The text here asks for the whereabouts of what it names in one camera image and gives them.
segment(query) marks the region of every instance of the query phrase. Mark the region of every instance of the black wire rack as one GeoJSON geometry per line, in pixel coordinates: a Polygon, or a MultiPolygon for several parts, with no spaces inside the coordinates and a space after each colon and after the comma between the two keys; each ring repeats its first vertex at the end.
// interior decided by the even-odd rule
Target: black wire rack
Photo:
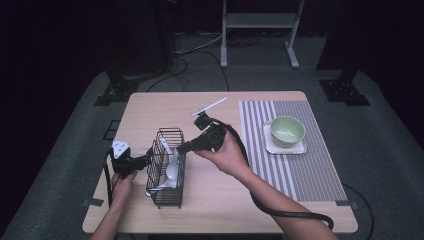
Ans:
{"type": "Polygon", "coordinates": [[[160,209],[162,206],[178,206],[183,203],[184,172],[186,155],[179,155],[177,159],[178,176],[172,186],[163,187],[168,180],[166,168],[170,164],[173,154],[169,154],[160,139],[165,139],[171,151],[176,152],[177,146],[184,143],[183,132],[179,128],[160,128],[153,141],[152,163],[147,168],[146,194],[160,209]]]}

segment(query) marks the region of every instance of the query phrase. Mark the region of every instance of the gray carpet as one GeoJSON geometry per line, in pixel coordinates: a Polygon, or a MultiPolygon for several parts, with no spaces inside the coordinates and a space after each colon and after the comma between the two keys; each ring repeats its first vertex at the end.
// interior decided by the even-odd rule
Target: gray carpet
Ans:
{"type": "MultiPolygon", "coordinates": [[[[354,84],[371,106],[348,107],[329,103],[319,80],[337,78],[340,71],[316,71],[325,38],[297,38],[294,44],[300,69],[290,67],[283,48],[287,37],[259,38],[246,48],[229,48],[224,70],[230,91],[303,91],[312,107],[341,181],[360,192],[372,207],[372,239],[422,239],[424,236],[424,152],[383,98],[378,86],[364,73],[354,84]]],[[[180,36],[179,49],[189,49],[211,38],[180,36]]],[[[219,47],[202,49],[219,58],[219,47]]],[[[181,57],[187,69],[180,78],[164,74],[140,84],[139,91],[226,91],[226,80],[217,60],[204,52],[181,57]]],[[[174,60],[172,72],[185,67],[174,60]]],[[[103,156],[111,142],[103,134],[119,120],[126,103],[93,106],[109,79],[100,73],[87,88],[33,183],[21,208],[2,239],[87,239],[82,223],[102,171],[103,156]]],[[[340,239],[365,239],[371,227],[365,202],[345,189],[358,204],[354,210],[359,230],[340,239]]],[[[253,236],[263,239],[264,236],[253,236]]],[[[135,235],[146,239],[146,235],[135,235]]],[[[156,239],[177,239],[165,236],[156,239]]],[[[228,236],[213,236],[228,239],[228,236]]],[[[130,239],[120,234],[119,239],[130,239]]]]}

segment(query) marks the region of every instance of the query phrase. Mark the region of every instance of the placemat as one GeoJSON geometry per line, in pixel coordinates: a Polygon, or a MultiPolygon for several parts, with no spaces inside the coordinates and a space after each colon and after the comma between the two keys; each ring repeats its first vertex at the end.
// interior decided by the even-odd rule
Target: placemat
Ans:
{"type": "Polygon", "coordinates": [[[239,108],[242,138],[257,175],[298,202],[347,200],[307,101],[240,101],[239,108]],[[304,124],[306,153],[278,155],[266,150],[263,123],[282,115],[304,124]]]}

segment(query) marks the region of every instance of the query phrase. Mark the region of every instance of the table top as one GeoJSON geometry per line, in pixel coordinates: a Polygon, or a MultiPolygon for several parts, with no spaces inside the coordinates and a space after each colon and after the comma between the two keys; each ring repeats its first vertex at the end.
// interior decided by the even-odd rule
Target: table top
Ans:
{"type": "MultiPolygon", "coordinates": [[[[193,124],[195,117],[191,117],[190,113],[223,97],[227,97],[227,100],[206,112],[210,117],[231,124],[240,135],[245,131],[241,120],[242,101],[299,101],[307,104],[305,94],[298,91],[135,93],[130,97],[115,139],[129,142],[133,157],[145,154],[152,146],[159,128],[178,127],[183,131],[186,141],[194,139],[201,132],[193,124]]],[[[317,127],[315,119],[312,124],[317,127]]],[[[318,138],[324,142],[319,128],[316,129],[318,138]]],[[[325,143],[321,148],[324,148],[321,151],[328,154],[325,143]]],[[[193,152],[186,155],[181,209],[178,207],[158,209],[145,195],[146,182],[145,169],[140,171],[134,180],[129,207],[121,220],[119,232],[281,233],[281,229],[272,218],[253,204],[248,190],[241,183],[220,172],[211,162],[193,152]]],[[[85,232],[94,232],[108,210],[104,172],[93,198],[104,202],[101,206],[89,207],[83,223],[85,232]]],[[[358,228],[350,206],[340,205],[331,200],[296,200],[312,212],[330,216],[335,222],[334,232],[351,233],[358,228]]]]}

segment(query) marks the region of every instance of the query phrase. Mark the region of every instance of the human arm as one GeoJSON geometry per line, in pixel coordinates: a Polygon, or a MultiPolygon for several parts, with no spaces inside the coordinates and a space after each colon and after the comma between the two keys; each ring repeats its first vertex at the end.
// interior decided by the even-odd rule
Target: human arm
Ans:
{"type": "Polygon", "coordinates": [[[132,181],[136,176],[136,171],[128,175],[125,179],[122,179],[122,177],[117,173],[113,175],[112,184],[115,186],[113,188],[112,204],[91,236],[92,240],[107,240],[115,238],[118,231],[119,220],[125,212],[128,199],[132,191],[132,181]]]}
{"type": "MultiPolygon", "coordinates": [[[[196,151],[209,159],[219,170],[239,180],[264,206],[288,212],[309,212],[301,204],[258,177],[247,165],[234,137],[227,131],[224,143],[217,152],[196,151]]],[[[290,239],[337,239],[336,235],[322,222],[307,218],[285,218],[272,216],[290,239]]]]}

